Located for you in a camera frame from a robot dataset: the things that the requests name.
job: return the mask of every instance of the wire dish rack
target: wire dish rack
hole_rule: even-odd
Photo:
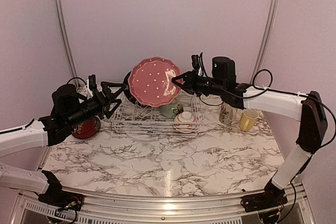
[[[121,94],[121,105],[110,119],[117,133],[158,134],[158,135],[196,135],[203,123],[203,111],[200,100],[182,91],[178,100],[184,111],[191,112],[196,121],[192,123],[174,122],[160,113],[160,108],[140,107],[131,103]]]

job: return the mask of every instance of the white arm segment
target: white arm segment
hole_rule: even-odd
[[[249,87],[244,93],[244,97],[250,97],[262,92],[261,90]],[[297,95],[281,94],[278,92],[267,91],[264,94],[244,100],[244,107],[246,109],[262,110],[277,115],[284,115],[300,122],[302,104],[304,97]]]
[[[43,128],[44,125],[41,122],[34,121],[26,129],[0,134],[0,157],[33,147],[47,146],[48,134]],[[0,163],[0,186],[44,194],[49,184],[46,176],[41,172],[33,172]]]
[[[296,144],[290,151],[285,162],[272,178],[272,184],[280,190],[284,189],[311,156],[311,153],[304,151],[298,144]]]
[[[41,122],[34,121],[24,130],[0,134],[0,157],[29,148],[48,146],[48,133],[43,128]]]
[[[48,189],[47,177],[34,172],[0,163],[0,187],[35,191],[44,194]]]

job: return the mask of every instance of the purple wall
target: purple wall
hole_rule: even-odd
[[[120,81],[141,59],[226,55],[249,81],[270,0],[62,0],[78,75]]]
[[[70,78],[54,0],[0,0],[0,129],[48,115],[51,93]],[[36,169],[41,149],[1,162]],[[0,188],[0,223],[8,223],[17,192]]]
[[[280,0],[263,67],[274,74],[274,87],[309,92],[317,90],[334,112],[336,84],[336,0]],[[282,153],[295,145],[299,124],[269,114]],[[328,115],[328,141],[334,122]],[[316,223],[336,222],[336,142],[316,153],[303,173],[303,184]]]

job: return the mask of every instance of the pink plate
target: pink plate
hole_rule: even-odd
[[[144,105],[159,107],[171,103],[180,93],[172,78],[179,68],[168,59],[154,57],[137,64],[128,79],[131,94]]]

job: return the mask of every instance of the white marble surface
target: white marble surface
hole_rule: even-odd
[[[205,99],[218,103],[217,98]],[[198,136],[115,134],[109,121],[91,139],[53,147],[45,170],[64,186],[141,196],[220,195],[262,189],[284,159],[261,116],[250,132],[224,126],[202,105]]]

